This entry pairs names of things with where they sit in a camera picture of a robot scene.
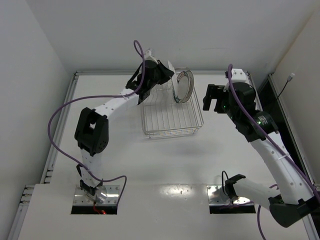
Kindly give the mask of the dark green rimmed plate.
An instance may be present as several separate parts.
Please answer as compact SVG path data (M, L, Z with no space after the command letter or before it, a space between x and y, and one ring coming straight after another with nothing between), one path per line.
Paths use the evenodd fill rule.
M176 78L177 88L174 91L176 103L186 103L194 90L194 75L190 70L182 71Z

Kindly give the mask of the orange sunburst plate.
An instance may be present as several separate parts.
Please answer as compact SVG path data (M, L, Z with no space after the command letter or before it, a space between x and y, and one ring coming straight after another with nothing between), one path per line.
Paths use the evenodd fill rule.
M176 103L180 103L181 99L179 98L179 86L178 86L178 80L177 80L177 74L175 71L175 68L173 67L172 63L168 60L168 68L170 71L173 72L173 75L171 77L172 87L173 87L173 98Z

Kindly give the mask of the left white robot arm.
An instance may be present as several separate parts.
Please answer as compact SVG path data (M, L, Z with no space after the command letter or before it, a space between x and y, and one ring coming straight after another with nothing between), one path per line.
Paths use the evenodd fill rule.
M156 85L167 83L175 75L175 69L169 62L168 67L160 61L145 61L145 74L139 67L120 92L121 97L90 109L84 108L79 116L74 138L80 148L83 166L78 165L80 187L95 199L105 194L102 174L102 152L109 142L109 124L126 110L141 104L149 97Z

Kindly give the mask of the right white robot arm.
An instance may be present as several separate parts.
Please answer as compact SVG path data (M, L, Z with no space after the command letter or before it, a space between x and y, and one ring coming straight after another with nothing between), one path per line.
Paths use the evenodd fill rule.
M282 141L274 142L278 127L271 115L256 107L256 91L245 82L231 86L209 84L203 98L203 110L227 114L235 128L259 153L278 189L270 189L237 174L225 180L224 194L231 200L244 197L269 210L274 220L288 228L319 209L317 192L290 158Z

